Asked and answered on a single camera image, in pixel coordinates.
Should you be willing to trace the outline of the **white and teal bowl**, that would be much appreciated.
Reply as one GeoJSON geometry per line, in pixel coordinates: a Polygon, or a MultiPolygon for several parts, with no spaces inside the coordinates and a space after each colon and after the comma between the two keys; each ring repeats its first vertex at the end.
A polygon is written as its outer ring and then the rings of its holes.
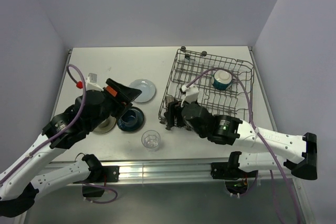
{"type": "Polygon", "coordinates": [[[212,86],[220,91],[224,91],[230,88],[232,81],[232,74],[225,70],[217,70],[212,75],[212,86]]]}

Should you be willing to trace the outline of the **clear faceted glass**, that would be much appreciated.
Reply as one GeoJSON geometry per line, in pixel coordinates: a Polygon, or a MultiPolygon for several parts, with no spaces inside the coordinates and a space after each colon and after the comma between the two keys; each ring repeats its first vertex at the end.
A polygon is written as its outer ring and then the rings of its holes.
{"type": "Polygon", "coordinates": [[[148,130],[142,134],[141,142],[148,151],[154,152],[160,148],[161,136],[155,130],[148,130]]]}

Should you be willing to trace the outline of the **dark teal cup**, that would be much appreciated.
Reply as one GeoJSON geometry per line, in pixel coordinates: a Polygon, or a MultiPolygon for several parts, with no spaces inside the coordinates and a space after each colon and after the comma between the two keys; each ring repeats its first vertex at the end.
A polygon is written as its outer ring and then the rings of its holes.
{"type": "Polygon", "coordinates": [[[126,127],[134,127],[139,121],[138,113],[135,110],[127,110],[126,113],[120,118],[121,123],[126,127]]]}

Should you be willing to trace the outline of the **brown glazed bowl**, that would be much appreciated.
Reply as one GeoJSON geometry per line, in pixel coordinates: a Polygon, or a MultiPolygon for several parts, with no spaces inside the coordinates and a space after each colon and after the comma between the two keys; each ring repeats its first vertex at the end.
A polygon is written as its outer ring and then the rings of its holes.
{"type": "Polygon", "coordinates": [[[165,97],[165,107],[168,108],[168,107],[169,107],[169,104],[170,104],[171,102],[174,102],[174,101],[175,101],[175,98],[174,98],[174,97],[172,97],[172,96],[170,96],[170,95],[167,95],[167,96],[165,97]]]}

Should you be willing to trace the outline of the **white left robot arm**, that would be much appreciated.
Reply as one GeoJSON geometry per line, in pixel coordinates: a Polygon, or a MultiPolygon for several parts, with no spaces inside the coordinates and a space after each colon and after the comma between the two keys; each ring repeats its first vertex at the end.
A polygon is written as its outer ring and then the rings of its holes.
{"type": "Polygon", "coordinates": [[[94,183],[103,177],[103,166],[93,154],[50,173],[41,175],[40,171],[109,117],[119,119],[142,93],[112,79],[107,79],[106,84],[101,91],[86,91],[63,113],[54,116],[33,145],[1,173],[1,216],[19,216],[58,188],[71,183],[94,183]]]}

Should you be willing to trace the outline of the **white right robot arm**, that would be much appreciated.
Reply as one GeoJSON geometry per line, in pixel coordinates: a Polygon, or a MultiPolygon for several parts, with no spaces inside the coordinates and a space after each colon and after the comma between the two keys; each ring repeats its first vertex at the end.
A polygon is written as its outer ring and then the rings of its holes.
{"type": "Polygon", "coordinates": [[[300,179],[318,178],[317,136],[313,133],[289,135],[263,129],[229,115],[212,115],[197,102],[169,102],[164,116],[168,129],[187,126],[200,138],[235,147],[226,168],[234,177],[280,166],[300,179]]]}

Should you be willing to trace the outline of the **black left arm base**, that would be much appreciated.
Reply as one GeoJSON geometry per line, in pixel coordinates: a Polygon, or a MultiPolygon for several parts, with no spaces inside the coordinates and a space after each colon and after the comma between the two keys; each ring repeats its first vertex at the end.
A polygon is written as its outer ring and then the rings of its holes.
{"type": "Polygon", "coordinates": [[[116,183],[119,179],[119,166],[103,166],[98,174],[92,178],[88,178],[85,183],[95,184],[102,188],[82,185],[82,195],[87,200],[98,201],[98,198],[102,197],[104,193],[107,193],[107,183],[116,183]]]}

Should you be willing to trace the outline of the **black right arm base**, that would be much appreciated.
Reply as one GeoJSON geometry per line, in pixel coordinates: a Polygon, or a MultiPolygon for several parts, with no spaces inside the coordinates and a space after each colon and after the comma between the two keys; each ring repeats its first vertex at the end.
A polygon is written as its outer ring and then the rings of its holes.
{"type": "Polygon", "coordinates": [[[210,175],[212,179],[223,180],[229,196],[239,199],[256,185],[258,171],[245,172],[235,166],[229,167],[229,162],[214,162],[210,175]]]}

